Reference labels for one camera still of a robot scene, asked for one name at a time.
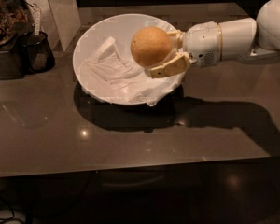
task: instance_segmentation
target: white plate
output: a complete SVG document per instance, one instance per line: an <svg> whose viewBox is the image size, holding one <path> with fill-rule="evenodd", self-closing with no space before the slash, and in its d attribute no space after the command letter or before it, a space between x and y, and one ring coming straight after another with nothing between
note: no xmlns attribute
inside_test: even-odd
<svg viewBox="0 0 280 224"><path fill-rule="evenodd" d="M140 105L147 103L154 106L166 94L177 88L184 76L179 74L174 77L152 79L145 77L140 83L131 83L125 89L111 89L107 81L100 79L85 68L84 61L94 54L98 48L109 38L113 37L118 44L120 54L132 59L130 44L133 35L144 27L157 26L164 31L175 30L174 26L166 21L142 14L124 14L108 18L93 25L77 42L74 50L73 66L77 80L84 92L103 102L118 105ZM144 69L137 65L140 74Z"/></svg>

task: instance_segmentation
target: table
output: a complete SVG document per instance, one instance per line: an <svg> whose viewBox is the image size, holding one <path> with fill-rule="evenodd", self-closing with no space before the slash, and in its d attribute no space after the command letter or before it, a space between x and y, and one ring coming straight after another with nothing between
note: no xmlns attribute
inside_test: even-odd
<svg viewBox="0 0 280 224"><path fill-rule="evenodd" d="M181 30L246 17L235 4L80 10L88 25L128 11ZM0 81L0 177L280 157L280 60L191 68L156 106L120 106L81 90L74 46L46 73Z"/></svg>

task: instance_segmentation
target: round brown object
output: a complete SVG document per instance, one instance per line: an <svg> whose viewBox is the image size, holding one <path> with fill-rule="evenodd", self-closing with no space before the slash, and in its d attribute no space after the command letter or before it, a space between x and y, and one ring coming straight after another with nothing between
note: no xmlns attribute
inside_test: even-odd
<svg viewBox="0 0 280 224"><path fill-rule="evenodd" d="M158 27L146 27L139 30L131 42L133 59L142 67L161 62L172 48L171 38Z"/></svg>

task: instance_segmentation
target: gray countertop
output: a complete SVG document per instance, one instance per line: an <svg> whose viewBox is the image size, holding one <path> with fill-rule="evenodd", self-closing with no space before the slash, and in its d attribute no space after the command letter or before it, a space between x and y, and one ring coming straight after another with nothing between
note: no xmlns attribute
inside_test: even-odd
<svg viewBox="0 0 280 224"><path fill-rule="evenodd" d="M0 176L280 156L280 60L191 68L148 107L86 95L72 55L46 73L0 80Z"/></svg>

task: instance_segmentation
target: white robotic arm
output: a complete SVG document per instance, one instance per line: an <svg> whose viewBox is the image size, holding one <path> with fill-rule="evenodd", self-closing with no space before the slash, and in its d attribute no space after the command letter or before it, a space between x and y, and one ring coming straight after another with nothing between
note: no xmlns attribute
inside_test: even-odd
<svg viewBox="0 0 280 224"><path fill-rule="evenodd" d="M280 0L265 4L256 21L211 21L197 24L185 33L169 35L179 52L171 61L149 69L151 77L169 77L190 66L207 67L230 59L251 61L280 56Z"/></svg>

